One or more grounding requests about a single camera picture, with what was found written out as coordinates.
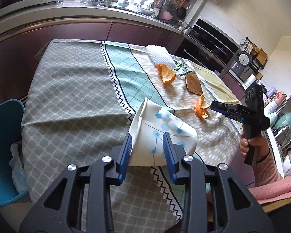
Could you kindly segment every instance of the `green checkered stripe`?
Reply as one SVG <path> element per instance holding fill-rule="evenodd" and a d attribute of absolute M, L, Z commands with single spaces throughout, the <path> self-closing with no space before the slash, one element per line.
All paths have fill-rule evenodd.
<path fill-rule="evenodd" d="M 127 44 L 106 44 L 106 50 L 128 104 L 137 112 L 145 97 L 171 113 L 173 109 L 166 106 L 145 71 L 130 52 Z"/>

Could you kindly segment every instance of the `blue gripper pad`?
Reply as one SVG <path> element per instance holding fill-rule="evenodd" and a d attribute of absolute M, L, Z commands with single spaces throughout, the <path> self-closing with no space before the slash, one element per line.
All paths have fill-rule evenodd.
<path fill-rule="evenodd" d="M 175 159 L 173 158 L 172 155 L 172 148 L 173 144 L 171 142 L 170 136 L 167 132 L 164 133 L 163 135 L 163 149 L 164 149 L 164 154 L 165 154 L 165 158 L 166 158 L 166 163 L 167 163 L 167 167 L 168 167 L 168 173 L 169 173 L 169 177 L 172 180 L 172 182 L 175 184 L 177 176 L 177 168 L 176 168 L 176 162 Z"/>
<path fill-rule="evenodd" d="M 125 180 L 127 168 L 130 160 L 130 155 L 132 153 L 132 136 L 127 134 L 124 143 L 121 148 L 120 154 L 122 154 L 122 158 L 120 159 L 120 163 L 118 164 L 117 172 L 119 173 L 119 182 L 122 184 Z"/>

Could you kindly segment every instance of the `orange peel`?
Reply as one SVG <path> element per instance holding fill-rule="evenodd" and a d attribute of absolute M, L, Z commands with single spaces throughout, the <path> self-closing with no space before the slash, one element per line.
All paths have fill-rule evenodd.
<path fill-rule="evenodd" d="M 205 95 L 202 94 L 198 100 L 197 100 L 197 104 L 196 104 L 196 114 L 198 115 L 198 117 L 202 118 L 202 119 L 206 119 L 208 118 L 208 114 L 205 111 L 205 108 L 202 108 L 203 104 L 205 102 Z"/>
<path fill-rule="evenodd" d="M 170 84 L 175 80 L 176 73 L 169 66 L 165 64 L 157 64 L 156 67 L 164 84 Z"/>

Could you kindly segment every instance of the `purple cabinet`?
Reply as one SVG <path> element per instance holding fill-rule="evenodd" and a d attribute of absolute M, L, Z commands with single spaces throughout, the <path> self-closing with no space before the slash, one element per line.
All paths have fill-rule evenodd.
<path fill-rule="evenodd" d="M 181 45 L 184 36 L 181 34 L 174 33 L 171 38 L 168 40 L 166 49 L 170 54 L 175 54 L 179 46 Z"/>
<path fill-rule="evenodd" d="M 107 40 L 138 45 L 142 29 L 139 25 L 112 23 Z"/>
<path fill-rule="evenodd" d="M 243 87 L 239 84 L 238 81 L 234 79 L 234 77 L 230 73 L 227 73 L 222 78 L 222 81 L 233 92 L 238 100 L 241 100 L 244 97 Z"/>
<path fill-rule="evenodd" d="M 0 103 L 27 95 L 38 65 L 34 56 L 49 41 L 59 38 L 159 45 L 171 54 L 183 40 L 180 34 L 165 29 L 111 20 L 53 25 L 16 35 L 0 43 Z"/>
<path fill-rule="evenodd" d="M 29 31 L 0 43 L 0 103 L 27 95 L 36 53 L 52 39 L 106 40 L 111 23 L 72 23 Z"/>
<path fill-rule="evenodd" d="M 164 29 L 134 24 L 112 23 L 107 40 L 139 46 L 157 45 L 166 47 L 173 34 L 173 32 Z"/>

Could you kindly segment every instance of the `hanging utensil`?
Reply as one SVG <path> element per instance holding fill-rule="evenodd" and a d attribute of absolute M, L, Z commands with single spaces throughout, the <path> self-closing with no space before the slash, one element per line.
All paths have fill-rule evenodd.
<path fill-rule="evenodd" d="M 155 8 L 158 8 L 159 4 L 161 3 L 161 0 L 156 0 L 155 1 L 155 4 L 154 4 L 154 7 Z"/>
<path fill-rule="evenodd" d="M 186 17 L 186 10 L 184 7 L 178 8 L 177 9 L 177 17 L 179 19 L 184 19 Z"/>

